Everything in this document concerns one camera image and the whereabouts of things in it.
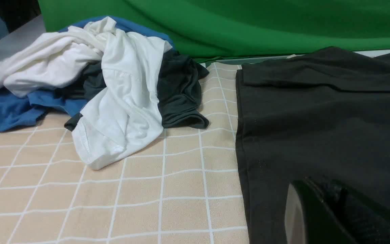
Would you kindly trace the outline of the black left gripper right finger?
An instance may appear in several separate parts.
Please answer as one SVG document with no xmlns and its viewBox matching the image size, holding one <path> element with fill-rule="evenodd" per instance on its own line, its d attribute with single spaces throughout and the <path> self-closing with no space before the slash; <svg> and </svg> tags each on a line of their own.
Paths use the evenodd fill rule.
<svg viewBox="0 0 390 244">
<path fill-rule="evenodd" d="M 358 244 L 390 244 L 390 210 L 339 181 L 318 182 L 335 221 Z"/>
</svg>

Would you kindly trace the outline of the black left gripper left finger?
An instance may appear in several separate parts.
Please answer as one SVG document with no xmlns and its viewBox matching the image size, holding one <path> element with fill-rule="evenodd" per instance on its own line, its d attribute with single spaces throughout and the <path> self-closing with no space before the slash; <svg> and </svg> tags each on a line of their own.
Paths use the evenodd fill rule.
<svg viewBox="0 0 390 244">
<path fill-rule="evenodd" d="M 340 224 L 320 188 L 295 180 L 287 190 L 284 227 L 288 244 L 356 244 Z"/>
</svg>

